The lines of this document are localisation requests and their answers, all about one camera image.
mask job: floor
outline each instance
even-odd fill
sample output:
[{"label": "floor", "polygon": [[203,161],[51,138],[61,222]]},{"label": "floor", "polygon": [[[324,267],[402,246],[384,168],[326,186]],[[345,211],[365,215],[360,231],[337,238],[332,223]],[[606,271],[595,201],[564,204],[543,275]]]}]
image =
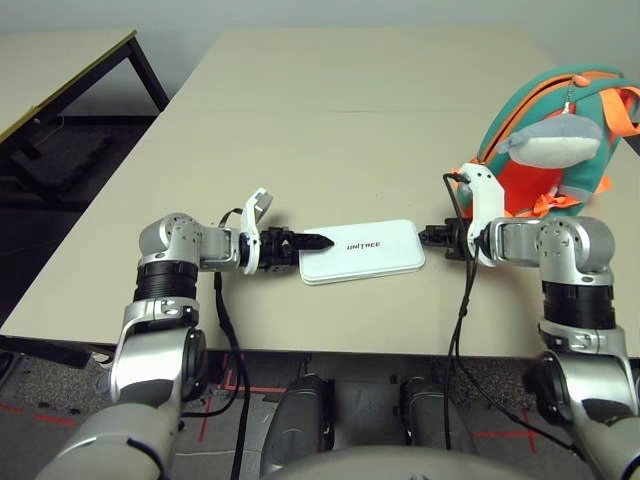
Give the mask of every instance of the floor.
[{"label": "floor", "polygon": [[[39,174],[58,185],[65,195],[91,199],[143,131],[141,127],[64,127],[39,146],[44,155],[38,161],[76,162],[81,168],[67,165],[67,178],[56,178],[60,177],[58,170],[39,165]],[[83,141],[93,142],[95,148],[79,151],[78,145]],[[635,146],[640,153],[638,143]],[[79,182],[78,185],[70,187],[69,178],[71,183]],[[0,324],[78,218],[75,213],[0,209],[0,220],[12,227],[3,229],[0,236]],[[277,401],[283,389],[301,372],[335,379],[339,412],[335,448],[345,448],[402,444],[404,434],[397,417],[399,385],[412,376],[441,382],[444,366],[440,358],[382,355],[252,353],[246,361],[257,389],[250,408],[243,479],[258,477],[260,451]],[[555,432],[531,408],[533,399],[522,389],[520,376],[527,368],[526,360],[467,362],[492,395],[512,411]],[[187,408],[210,410],[223,404],[232,388],[226,381],[227,374],[220,377],[223,381],[209,386],[203,399]],[[88,415],[108,405],[103,393],[105,375],[106,370],[93,360],[84,369],[73,369],[16,356],[11,373],[0,380],[2,477],[34,478]],[[490,409],[464,378],[456,379],[453,398],[481,455],[511,464],[534,478],[591,478],[581,461]],[[228,478],[240,409],[238,401],[224,415],[208,421],[187,419],[186,428],[176,439],[170,478]]]}]

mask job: beige table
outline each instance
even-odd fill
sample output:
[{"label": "beige table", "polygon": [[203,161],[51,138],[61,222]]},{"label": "beige table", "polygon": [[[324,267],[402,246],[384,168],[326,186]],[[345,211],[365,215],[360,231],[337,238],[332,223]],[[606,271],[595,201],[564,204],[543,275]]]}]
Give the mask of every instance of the beige table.
[{"label": "beige table", "polygon": [[39,128],[125,59],[158,110],[169,103],[135,35],[131,28],[0,34],[0,162],[46,206],[62,208],[54,192],[11,158],[19,149],[37,158],[28,141]]},{"label": "beige table", "polygon": [[[430,31],[434,30],[339,30],[337,43],[333,30],[308,31],[318,52],[314,64],[322,57],[327,69],[336,72],[331,82],[318,82],[315,87],[307,83],[305,87],[309,97],[315,93],[334,98],[326,111],[320,104],[300,104],[305,97],[297,83],[301,74],[296,73],[291,60],[302,55],[298,48],[305,47],[300,41],[305,31],[300,30],[290,32],[290,41],[276,42],[270,54],[269,72],[279,76],[274,85],[285,81],[285,66],[296,80],[290,95],[283,87],[278,102],[260,104],[268,102],[260,100],[260,95],[256,96],[255,103],[260,104],[256,108],[241,107],[241,93],[249,89],[250,79],[244,76],[246,67],[237,67],[242,75],[238,75],[235,87],[233,82],[219,85],[220,97],[235,97],[237,106],[232,107],[231,100],[224,108],[208,103],[206,99],[214,96],[204,87],[202,69],[209,70],[215,84],[218,73],[230,75],[229,59],[234,56],[230,52],[242,46],[246,52],[242,64],[255,63],[258,60],[252,57],[250,44],[262,56],[265,53],[259,45],[288,33],[223,35],[222,46],[213,48],[175,103],[131,152],[35,280],[2,333],[115,342],[124,306],[131,301],[135,287],[140,230],[172,211],[188,212],[202,223],[217,222],[223,212],[241,206],[258,186],[275,195],[262,224],[265,228],[288,225],[302,230],[394,218],[409,218],[420,227],[451,215],[441,173],[471,158],[506,97],[552,62],[526,38],[503,37],[495,31],[468,30],[465,34],[458,29],[449,33],[436,29],[443,39],[433,48],[425,41],[419,50],[414,48]],[[386,43],[378,37],[387,34],[395,40]],[[447,35],[454,46],[464,43],[466,35],[467,48],[447,50]],[[382,71],[384,78],[379,78],[371,74],[363,87],[359,72],[367,65],[369,71],[379,68],[373,57],[367,65],[362,60],[371,42],[376,42],[381,58],[394,59],[394,75],[385,76]],[[414,53],[405,55],[411,48]],[[459,71],[451,58],[462,50],[471,62],[473,82],[469,75],[448,74]],[[405,58],[404,65],[400,57]],[[511,69],[501,66],[505,58],[513,62]],[[418,71],[424,72],[422,80]],[[268,72],[262,77],[256,72],[253,82],[262,88],[259,86],[266,82]],[[431,105],[436,107],[430,108],[429,98],[420,97],[418,84],[429,85],[433,78],[447,88],[434,94]],[[500,91],[493,87],[494,81]],[[335,97],[326,93],[338,86],[340,93]],[[199,105],[192,101],[196,88],[202,91]],[[349,91],[355,98],[363,88],[379,91],[384,105],[376,107],[376,95],[371,93],[362,97],[358,108],[345,107],[351,98]],[[395,100],[386,98],[385,91],[392,92]],[[413,108],[408,107],[411,102],[401,91],[415,98]],[[448,104],[456,108],[444,108]],[[638,355],[634,296],[639,263],[635,238],[640,227],[624,213],[628,206],[637,205],[640,166],[625,144],[609,173],[615,190],[599,196],[586,213],[606,220],[616,235],[618,320],[627,329],[630,353]],[[442,354],[464,288],[463,265],[445,261],[439,251],[427,252],[427,263],[419,272],[342,284],[310,287],[301,282],[297,272],[254,277],[237,273],[226,278],[225,301],[241,345],[266,350]],[[212,280],[211,274],[200,275],[201,326],[211,347],[225,348],[215,319]],[[541,349],[536,334],[541,312],[537,271],[482,269],[472,295],[462,351],[533,355]]]}]

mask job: red floor marking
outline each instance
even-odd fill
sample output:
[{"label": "red floor marking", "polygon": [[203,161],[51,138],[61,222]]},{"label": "red floor marking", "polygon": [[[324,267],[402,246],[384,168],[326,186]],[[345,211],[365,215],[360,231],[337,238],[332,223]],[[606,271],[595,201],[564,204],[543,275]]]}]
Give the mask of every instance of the red floor marking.
[{"label": "red floor marking", "polygon": [[[529,409],[528,408],[523,408],[522,409],[522,416],[524,417],[524,421],[529,423]],[[527,436],[529,437],[529,449],[531,450],[531,453],[536,453],[536,441],[534,440],[535,432],[527,429]]]},{"label": "red floor marking", "polygon": [[[233,385],[231,384],[232,374],[233,374],[233,369],[230,368],[229,371],[227,372],[227,381],[225,382],[224,387],[222,387],[224,390],[231,391],[231,392],[236,389],[236,384],[235,383]],[[241,392],[244,392],[244,387],[240,386],[238,390]],[[251,387],[249,391],[253,393],[284,393],[287,391],[287,389],[284,387]]]},{"label": "red floor marking", "polygon": [[[204,413],[209,413],[210,410],[211,410],[211,395],[209,395],[209,397],[207,398],[207,406],[204,409]],[[202,424],[200,425],[200,435],[198,435],[199,442],[203,442],[204,437],[207,434],[207,420],[209,420],[209,417],[204,417],[202,419]]]},{"label": "red floor marking", "polygon": [[3,412],[9,412],[9,413],[17,413],[17,414],[22,413],[22,409],[21,408],[12,407],[11,405],[2,405],[2,404],[0,404],[0,410],[2,410]]},{"label": "red floor marking", "polygon": [[44,423],[55,423],[56,425],[64,425],[65,427],[75,427],[76,422],[69,418],[53,417],[43,413],[34,413],[33,418]]}]

